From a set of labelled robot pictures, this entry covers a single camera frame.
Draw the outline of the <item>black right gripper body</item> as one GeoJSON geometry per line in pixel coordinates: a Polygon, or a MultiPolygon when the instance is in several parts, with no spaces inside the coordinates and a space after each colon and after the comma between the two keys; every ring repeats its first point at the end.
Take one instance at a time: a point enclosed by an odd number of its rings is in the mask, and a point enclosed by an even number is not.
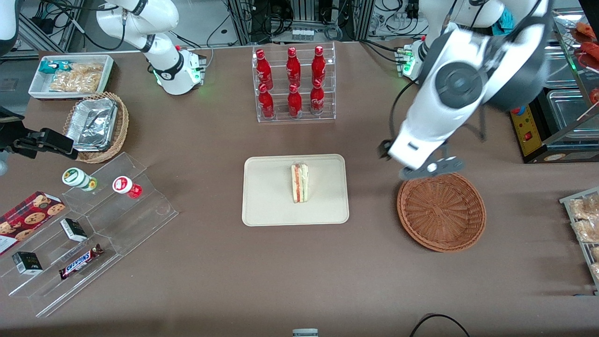
{"type": "Polygon", "coordinates": [[[0,107],[0,151],[24,137],[24,116],[0,107]]]}

